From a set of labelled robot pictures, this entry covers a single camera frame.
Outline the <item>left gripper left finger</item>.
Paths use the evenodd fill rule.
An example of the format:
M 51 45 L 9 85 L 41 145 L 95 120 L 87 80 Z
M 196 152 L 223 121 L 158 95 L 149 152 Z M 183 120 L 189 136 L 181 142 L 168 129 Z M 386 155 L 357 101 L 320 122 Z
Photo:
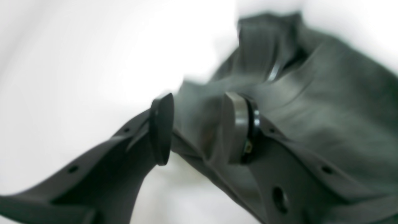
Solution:
M 173 121 L 173 94 L 158 96 L 109 140 L 48 179 L 1 196 L 1 216 L 22 224 L 130 223 L 145 177 L 168 163 Z

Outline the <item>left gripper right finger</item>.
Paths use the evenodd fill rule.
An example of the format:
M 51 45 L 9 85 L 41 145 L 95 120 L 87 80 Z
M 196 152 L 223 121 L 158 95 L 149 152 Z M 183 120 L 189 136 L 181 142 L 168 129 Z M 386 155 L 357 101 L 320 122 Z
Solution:
M 374 192 L 287 139 L 253 99 L 226 92 L 223 154 L 247 167 L 268 224 L 396 224 L 397 195 Z

